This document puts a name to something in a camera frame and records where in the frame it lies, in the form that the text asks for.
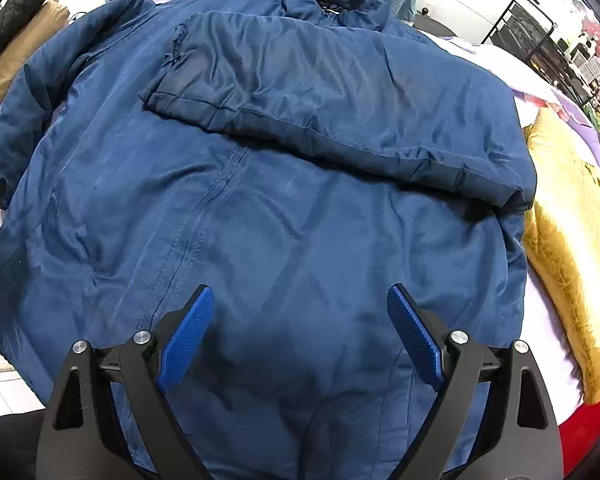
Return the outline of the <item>tan folded garment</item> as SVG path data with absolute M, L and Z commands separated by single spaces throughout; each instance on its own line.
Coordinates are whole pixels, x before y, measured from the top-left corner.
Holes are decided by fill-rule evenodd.
M 18 32 L 0 55 L 0 104 L 12 85 L 18 70 L 31 55 L 63 29 L 70 12 L 55 0 L 47 0 L 29 24 Z

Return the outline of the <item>golden yellow shiny garment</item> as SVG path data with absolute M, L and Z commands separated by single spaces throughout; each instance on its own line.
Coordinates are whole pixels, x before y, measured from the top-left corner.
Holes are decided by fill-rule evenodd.
M 524 250 L 554 302 L 581 370 L 583 401 L 600 402 L 600 167 L 581 158 L 568 125 L 543 107 L 524 129 L 536 190 Z

